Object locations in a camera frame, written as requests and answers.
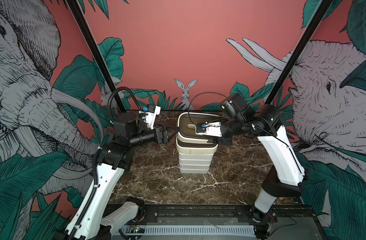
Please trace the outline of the dark brown lid tissue box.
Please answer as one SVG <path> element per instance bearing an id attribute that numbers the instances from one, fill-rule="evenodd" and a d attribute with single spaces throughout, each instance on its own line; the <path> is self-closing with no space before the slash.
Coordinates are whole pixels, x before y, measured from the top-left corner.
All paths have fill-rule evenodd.
<path id="1" fill-rule="evenodd" d="M 213 137 L 200 136 L 196 134 L 195 127 L 197 123 L 212 122 L 219 119 L 220 116 L 207 113 L 182 113 L 178 119 L 180 131 L 177 138 L 183 143 L 189 144 L 213 144 Z"/>
<path id="2" fill-rule="evenodd" d="M 176 145 L 178 152 L 186 155 L 213 155 L 218 148 L 217 144 L 184 143 L 179 139 L 176 140 Z"/>

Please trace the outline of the wood lid white tissue box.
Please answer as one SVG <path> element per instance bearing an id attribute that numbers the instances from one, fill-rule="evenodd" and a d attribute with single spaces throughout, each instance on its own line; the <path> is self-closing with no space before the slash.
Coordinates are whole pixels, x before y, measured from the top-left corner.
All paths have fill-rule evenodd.
<path id="1" fill-rule="evenodd" d="M 209 161 L 213 159 L 213 154 L 209 155 L 191 155 L 179 153 L 181 160 Z"/>

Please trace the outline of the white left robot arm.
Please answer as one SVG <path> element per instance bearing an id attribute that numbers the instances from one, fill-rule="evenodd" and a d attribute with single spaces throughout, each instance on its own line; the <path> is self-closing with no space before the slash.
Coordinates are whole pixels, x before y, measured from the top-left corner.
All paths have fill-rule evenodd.
<path id="1" fill-rule="evenodd" d="M 136 147 L 169 141 L 168 129 L 154 125 L 159 114 L 159 110 L 151 112 L 147 107 L 120 114 L 112 121 L 114 132 L 93 157 L 93 181 L 87 196 L 66 229 L 54 234 L 55 240 L 110 240 L 126 223 L 143 219 L 144 201 L 135 198 L 106 218 L 103 214 L 117 182 L 131 168 Z"/>

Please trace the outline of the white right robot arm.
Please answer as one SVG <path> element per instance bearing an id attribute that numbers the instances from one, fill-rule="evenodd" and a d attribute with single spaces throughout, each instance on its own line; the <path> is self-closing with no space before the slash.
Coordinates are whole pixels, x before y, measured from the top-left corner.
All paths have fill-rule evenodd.
<path id="1" fill-rule="evenodd" d="M 280 111 L 273 105 L 263 105 L 254 111 L 248 104 L 239 107 L 235 102 L 224 102 L 220 108 L 229 120 L 221 123 L 219 139 L 243 134 L 257 138 L 273 163 L 253 210 L 267 214 L 277 198 L 301 196 L 306 171 L 289 143 Z"/>

